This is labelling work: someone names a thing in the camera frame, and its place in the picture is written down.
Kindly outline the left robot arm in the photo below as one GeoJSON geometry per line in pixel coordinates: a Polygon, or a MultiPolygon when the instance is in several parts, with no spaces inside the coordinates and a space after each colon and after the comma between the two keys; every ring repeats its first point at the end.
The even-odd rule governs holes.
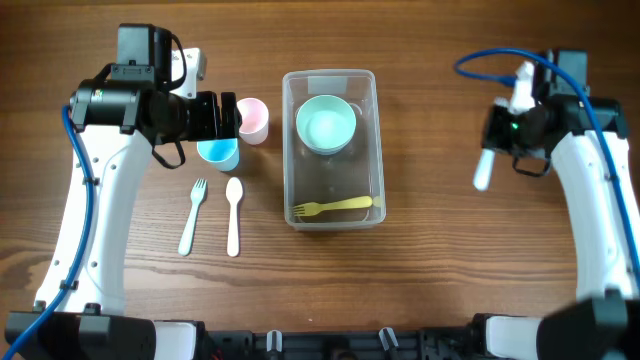
{"type": "Polygon", "coordinates": [[[33,307],[13,312],[7,358],[215,359],[200,321],[124,313],[124,258],[137,191],[157,147],[236,144],[242,123],[231,92],[178,94],[172,62],[183,47],[151,24],[118,29],[117,58],[82,81],[62,109],[73,170],[59,237],[33,307]]]}

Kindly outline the blue plastic cup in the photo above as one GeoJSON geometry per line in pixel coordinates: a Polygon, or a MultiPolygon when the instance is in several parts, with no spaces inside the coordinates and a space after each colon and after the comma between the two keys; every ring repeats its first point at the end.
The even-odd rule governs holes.
{"type": "Polygon", "coordinates": [[[240,161],[237,138],[200,141],[197,151],[202,159],[221,172],[234,170],[240,161]]]}

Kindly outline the yellow plastic fork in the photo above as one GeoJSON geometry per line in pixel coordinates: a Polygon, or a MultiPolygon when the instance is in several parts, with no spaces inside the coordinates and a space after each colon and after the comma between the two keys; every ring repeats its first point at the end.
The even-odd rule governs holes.
{"type": "Polygon", "coordinates": [[[291,212],[298,217],[312,217],[325,211],[363,209],[372,205],[373,199],[370,196],[359,196],[324,204],[308,202],[294,206],[291,212]]]}

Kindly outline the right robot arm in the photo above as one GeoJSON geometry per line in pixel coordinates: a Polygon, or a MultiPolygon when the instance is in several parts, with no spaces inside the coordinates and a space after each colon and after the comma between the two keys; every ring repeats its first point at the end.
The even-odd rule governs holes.
{"type": "Polygon", "coordinates": [[[479,314],[466,350],[504,359],[635,359],[639,355],[639,208],[629,170],[629,131],[620,104],[594,98],[587,55],[523,53],[497,82],[473,184],[488,188],[497,154],[540,159],[555,172],[576,249],[573,305],[541,318],[479,314]]]}

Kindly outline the green plastic bowl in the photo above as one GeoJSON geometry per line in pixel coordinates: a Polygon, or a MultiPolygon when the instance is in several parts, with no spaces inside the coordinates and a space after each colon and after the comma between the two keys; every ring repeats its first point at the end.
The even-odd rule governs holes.
{"type": "Polygon", "coordinates": [[[356,114],[345,100],[334,95],[318,95],[297,111],[296,132],[306,146],[335,148],[348,145],[355,135],[356,114]]]}

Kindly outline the light blue plastic fork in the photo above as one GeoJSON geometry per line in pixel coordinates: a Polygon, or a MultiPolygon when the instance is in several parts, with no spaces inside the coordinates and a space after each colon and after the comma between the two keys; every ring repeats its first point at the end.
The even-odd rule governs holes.
{"type": "Polygon", "coordinates": [[[473,185],[478,191],[484,192],[489,188],[495,156],[495,151],[491,149],[483,149],[481,152],[473,177],[473,185]]]}

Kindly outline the pink plastic cup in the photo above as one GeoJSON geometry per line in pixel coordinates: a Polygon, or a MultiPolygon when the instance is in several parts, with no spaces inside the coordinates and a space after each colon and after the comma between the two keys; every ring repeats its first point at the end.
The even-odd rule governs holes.
{"type": "Polygon", "coordinates": [[[259,145],[268,137],[269,110],[264,102],[257,98],[244,98],[237,102],[242,116],[239,135],[250,145],[259,145]]]}

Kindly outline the blue plastic bowl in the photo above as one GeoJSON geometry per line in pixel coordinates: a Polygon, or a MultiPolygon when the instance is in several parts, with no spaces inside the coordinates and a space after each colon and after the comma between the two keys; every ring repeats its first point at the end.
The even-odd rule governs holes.
{"type": "Polygon", "coordinates": [[[337,153],[339,153],[341,150],[345,149],[347,146],[340,146],[340,147],[335,147],[335,148],[318,148],[318,147],[313,147],[313,146],[306,146],[306,149],[308,149],[311,153],[317,154],[317,155],[321,155],[321,156],[330,156],[330,155],[335,155],[337,153]]]}

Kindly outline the mint green plastic fork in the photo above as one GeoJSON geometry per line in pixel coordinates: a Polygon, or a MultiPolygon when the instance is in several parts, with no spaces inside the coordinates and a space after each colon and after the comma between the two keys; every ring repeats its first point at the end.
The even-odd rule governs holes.
{"type": "Polygon", "coordinates": [[[178,254],[181,256],[188,256],[191,253],[199,209],[206,194],[207,181],[200,178],[195,182],[190,194],[191,210],[178,246],[178,254]]]}

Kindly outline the cream plastic spoon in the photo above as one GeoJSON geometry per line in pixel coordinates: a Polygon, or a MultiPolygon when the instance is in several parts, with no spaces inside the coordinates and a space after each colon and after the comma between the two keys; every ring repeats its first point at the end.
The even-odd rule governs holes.
{"type": "Polygon", "coordinates": [[[243,194],[244,190],[240,179],[230,178],[226,187],[226,198],[230,206],[227,234],[227,254],[230,257],[237,257],[240,253],[238,208],[243,194]]]}

